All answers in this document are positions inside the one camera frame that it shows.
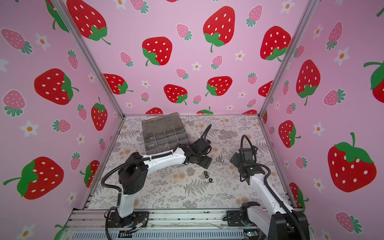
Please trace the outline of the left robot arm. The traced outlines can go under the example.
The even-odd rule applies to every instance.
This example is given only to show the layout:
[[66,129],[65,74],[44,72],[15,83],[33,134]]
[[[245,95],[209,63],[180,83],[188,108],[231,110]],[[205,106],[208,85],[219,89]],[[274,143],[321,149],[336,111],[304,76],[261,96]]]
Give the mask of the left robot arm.
[[144,187],[147,176],[158,170],[175,166],[196,164],[208,169],[212,150],[207,135],[212,125],[208,125],[203,134],[192,144],[177,144],[169,151],[154,155],[132,153],[126,162],[109,171],[101,179],[101,186],[114,189],[118,193],[115,207],[108,210],[105,227],[130,227],[137,222],[134,213],[136,194]]

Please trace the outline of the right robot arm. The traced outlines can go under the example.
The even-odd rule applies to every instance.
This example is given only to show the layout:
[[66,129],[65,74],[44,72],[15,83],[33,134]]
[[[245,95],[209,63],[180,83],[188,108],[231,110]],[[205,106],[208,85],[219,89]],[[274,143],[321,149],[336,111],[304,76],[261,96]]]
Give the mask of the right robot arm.
[[227,215],[228,222],[240,221],[243,225],[258,227],[258,240],[309,240],[309,224],[301,211],[295,211],[269,184],[272,171],[257,163],[257,150],[250,139],[243,135],[240,148],[230,163],[239,171],[240,181],[246,182],[263,202],[242,204],[236,214]]

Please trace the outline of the clear plastic organizer box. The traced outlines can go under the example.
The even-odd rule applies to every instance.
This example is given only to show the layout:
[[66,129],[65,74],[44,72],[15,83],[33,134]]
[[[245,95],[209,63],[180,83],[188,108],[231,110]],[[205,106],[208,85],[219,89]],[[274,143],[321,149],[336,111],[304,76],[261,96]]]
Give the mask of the clear plastic organizer box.
[[143,120],[142,128],[148,155],[166,152],[190,142],[178,113]]

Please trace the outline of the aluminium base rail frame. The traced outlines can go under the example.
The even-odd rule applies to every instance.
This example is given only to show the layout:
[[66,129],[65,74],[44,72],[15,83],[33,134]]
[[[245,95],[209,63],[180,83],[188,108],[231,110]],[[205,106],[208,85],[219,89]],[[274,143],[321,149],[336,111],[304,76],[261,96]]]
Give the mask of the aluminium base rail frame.
[[116,210],[73,211],[56,240],[313,240],[302,211],[269,213],[254,203],[239,209],[137,210],[121,218]]

